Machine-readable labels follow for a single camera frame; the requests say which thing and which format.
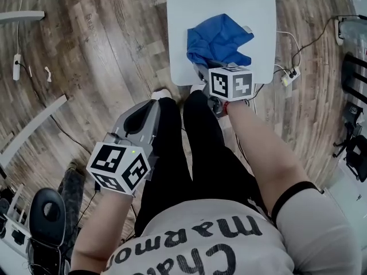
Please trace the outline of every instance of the white shoe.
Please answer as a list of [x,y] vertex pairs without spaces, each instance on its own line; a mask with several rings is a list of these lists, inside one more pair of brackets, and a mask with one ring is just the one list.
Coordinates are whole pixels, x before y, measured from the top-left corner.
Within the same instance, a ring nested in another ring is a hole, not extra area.
[[172,95],[170,93],[170,91],[168,91],[167,89],[160,89],[158,91],[154,91],[151,94],[151,99],[152,100],[159,100],[161,98],[171,98],[172,99]]
[[205,85],[192,85],[190,94],[195,91],[202,91],[205,88]]

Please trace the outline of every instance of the power strip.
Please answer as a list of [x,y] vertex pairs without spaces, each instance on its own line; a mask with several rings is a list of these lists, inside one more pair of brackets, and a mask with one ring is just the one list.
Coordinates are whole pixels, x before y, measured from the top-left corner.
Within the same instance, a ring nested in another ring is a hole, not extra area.
[[19,64],[15,64],[15,62],[21,63],[21,55],[15,54],[14,55],[14,62],[13,62],[13,80],[19,80],[21,77],[21,66]]
[[299,66],[292,68],[292,70],[285,70],[287,74],[282,77],[282,84],[287,87],[289,86],[296,78],[300,76]]

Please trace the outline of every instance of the white tabletop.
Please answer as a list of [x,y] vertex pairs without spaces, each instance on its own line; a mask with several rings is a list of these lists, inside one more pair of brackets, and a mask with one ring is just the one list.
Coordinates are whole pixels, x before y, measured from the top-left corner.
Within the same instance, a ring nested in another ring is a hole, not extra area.
[[187,29],[225,13],[240,26],[248,26],[254,38],[238,51],[251,57],[248,67],[255,84],[273,79],[276,43],[275,0],[167,0],[171,78],[176,85],[200,84],[186,56]]

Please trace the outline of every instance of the wooden floor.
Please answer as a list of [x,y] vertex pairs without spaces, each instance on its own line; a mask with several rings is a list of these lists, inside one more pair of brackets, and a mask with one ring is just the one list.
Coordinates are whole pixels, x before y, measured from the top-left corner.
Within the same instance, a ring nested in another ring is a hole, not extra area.
[[[18,10],[19,4],[19,0],[0,0],[0,12]],[[278,30],[293,33],[300,45],[317,37],[331,15],[354,13],[350,0],[276,0],[276,7]],[[188,95],[187,88],[170,81],[166,0],[23,0],[25,9],[44,10],[46,17],[19,24],[22,62],[31,66],[36,88],[47,104],[62,94],[68,96],[54,116],[89,150],[121,113],[149,99],[153,90],[166,86],[176,100]],[[12,80],[16,32],[16,23],[0,25],[0,140],[11,131],[18,134],[42,110],[25,72],[18,82]],[[295,52],[292,38],[278,34],[276,63],[290,66]],[[302,52],[302,78],[285,88],[279,72],[256,98],[258,115],[292,147],[320,186],[334,170],[332,143],[342,133],[342,56],[330,23],[321,40]],[[46,81],[45,66],[52,72],[51,83]],[[223,127],[228,147],[238,154],[225,120]],[[183,142],[191,164],[185,133]],[[24,199],[31,201],[40,188],[57,188],[72,159],[85,165],[88,158],[47,120],[6,168],[7,181],[15,187],[24,183]],[[141,189],[134,200],[137,210]],[[92,195],[89,177],[82,210]],[[82,223],[100,198],[93,200]],[[125,236],[133,221],[129,213]]]

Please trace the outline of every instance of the white cube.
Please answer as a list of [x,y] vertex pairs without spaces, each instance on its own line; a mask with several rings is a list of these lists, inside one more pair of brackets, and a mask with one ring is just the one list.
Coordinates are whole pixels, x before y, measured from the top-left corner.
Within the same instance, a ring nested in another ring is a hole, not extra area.
[[254,93],[253,73],[244,66],[209,69],[209,93],[227,101],[250,99]]
[[101,187],[131,195],[150,166],[141,147],[98,142],[87,170]]

